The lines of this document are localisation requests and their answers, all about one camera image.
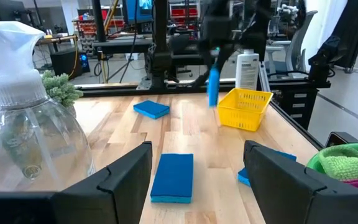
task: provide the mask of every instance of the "wooden table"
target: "wooden table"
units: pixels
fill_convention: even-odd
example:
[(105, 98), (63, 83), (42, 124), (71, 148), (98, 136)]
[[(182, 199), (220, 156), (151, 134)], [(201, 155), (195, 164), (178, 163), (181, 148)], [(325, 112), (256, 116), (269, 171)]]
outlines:
[[(171, 112), (157, 120), (142, 116), (133, 105), (144, 100), (170, 105)], [(97, 170), (152, 141), (152, 184), (161, 153), (194, 154), (192, 203), (151, 204), (148, 193), (141, 223), (264, 223), (251, 188), (237, 181), (245, 140), (294, 154), (302, 164), (317, 153), (271, 106), (255, 133), (221, 126), (205, 93), (82, 98), (75, 108)]]

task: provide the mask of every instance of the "yellow basket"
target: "yellow basket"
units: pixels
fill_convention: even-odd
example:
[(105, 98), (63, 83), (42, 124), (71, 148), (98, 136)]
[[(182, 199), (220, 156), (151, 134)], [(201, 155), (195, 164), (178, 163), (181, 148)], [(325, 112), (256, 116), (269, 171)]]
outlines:
[(218, 104), (221, 124), (256, 131), (262, 121), (273, 93), (232, 89)]

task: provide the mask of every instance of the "floor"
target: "floor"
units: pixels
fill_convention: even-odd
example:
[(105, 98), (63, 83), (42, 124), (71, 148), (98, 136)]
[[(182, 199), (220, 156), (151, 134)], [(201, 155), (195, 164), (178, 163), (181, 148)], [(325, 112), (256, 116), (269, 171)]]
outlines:
[[(71, 47), (70, 44), (60, 45), (61, 50)], [(274, 53), (275, 60), (283, 60), (285, 53)], [(36, 67), (42, 66), (45, 62), (50, 63), (47, 46), (36, 47), (34, 54), (34, 64)], [(109, 60), (109, 83), (117, 83), (122, 77), (123, 69), (126, 64), (124, 55), (115, 55)], [(225, 64), (221, 77), (234, 78), (236, 71), (236, 55), (233, 55)], [(71, 82), (75, 85), (102, 83), (102, 76), (94, 75), (96, 59), (90, 59), (89, 65), (91, 72), (84, 73), (80, 77), (74, 78)], [(179, 74), (179, 80), (195, 79), (200, 73), (204, 73), (205, 68), (199, 66), (189, 66), (187, 69), (192, 71), (192, 77), (186, 74)], [(358, 58), (352, 74), (344, 73), (341, 68), (335, 68), (336, 76), (330, 78), (331, 88), (321, 89), (316, 99), (311, 122), (308, 131), (323, 145), (326, 144), (328, 135), (331, 131), (345, 131), (358, 139)], [(142, 55), (138, 60), (134, 60), (128, 66), (122, 82), (139, 83), (145, 76), (144, 60)]]

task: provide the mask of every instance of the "clear plastic spray bottle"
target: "clear plastic spray bottle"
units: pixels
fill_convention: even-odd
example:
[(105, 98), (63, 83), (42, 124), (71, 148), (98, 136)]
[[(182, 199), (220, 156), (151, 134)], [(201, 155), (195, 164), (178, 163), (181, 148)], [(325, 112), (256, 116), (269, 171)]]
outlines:
[(63, 190), (94, 172), (83, 130), (32, 64), (43, 34), (0, 22), (0, 191)]

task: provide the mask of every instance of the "green plant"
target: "green plant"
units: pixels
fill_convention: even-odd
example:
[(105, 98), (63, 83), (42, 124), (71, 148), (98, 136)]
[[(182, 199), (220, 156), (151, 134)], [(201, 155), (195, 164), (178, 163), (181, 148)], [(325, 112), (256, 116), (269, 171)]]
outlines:
[(74, 101), (84, 95), (68, 82), (67, 74), (54, 75), (51, 71), (45, 71), (42, 75), (42, 83), (48, 96), (66, 108), (73, 106)]

